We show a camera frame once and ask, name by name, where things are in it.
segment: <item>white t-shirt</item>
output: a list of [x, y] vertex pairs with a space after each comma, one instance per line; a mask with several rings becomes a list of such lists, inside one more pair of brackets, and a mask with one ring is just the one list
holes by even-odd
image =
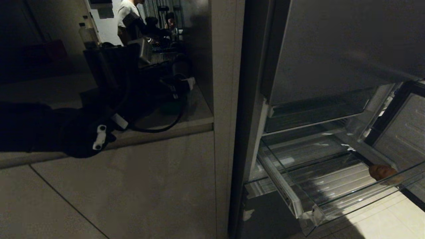
[[140, 17], [139, 10], [132, 2], [129, 0], [122, 0], [118, 9], [118, 26], [125, 27], [122, 20], [131, 12], [134, 12], [137, 16]]

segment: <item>tile floor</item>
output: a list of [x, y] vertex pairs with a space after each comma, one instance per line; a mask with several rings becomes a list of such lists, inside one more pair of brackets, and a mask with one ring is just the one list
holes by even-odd
[[[297, 234], [290, 239], [305, 238]], [[376, 203], [313, 231], [308, 239], [425, 239], [425, 212], [402, 193]]]

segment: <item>plastic bottle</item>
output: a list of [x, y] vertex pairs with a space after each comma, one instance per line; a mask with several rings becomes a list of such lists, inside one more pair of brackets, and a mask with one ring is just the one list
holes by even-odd
[[85, 27], [85, 23], [79, 24], [80, 29], [78, 33], [81, 36], [81, 39], [84, 43], [86, 49], [96, 48], [96, 39], [93, 38], [93, 34]]

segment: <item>refrigerator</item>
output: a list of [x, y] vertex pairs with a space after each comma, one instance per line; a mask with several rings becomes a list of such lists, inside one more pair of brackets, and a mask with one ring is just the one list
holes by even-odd
[[[397, 191], [425, 201], [424, 12], [421, 0], [246, 1], [232, 238], [253, 215], [272, 218], [257, 230], [308, 236]], [[376, 181], [371, 165], [397, 174]]]

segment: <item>white clip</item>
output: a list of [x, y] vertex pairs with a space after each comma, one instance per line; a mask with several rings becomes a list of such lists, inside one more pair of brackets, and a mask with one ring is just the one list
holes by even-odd
[[102, 146], [106, 139], [106, 125], [99, 125], [97, 127], [97, 138], [93, 144], [94, 150], [102, 150]]

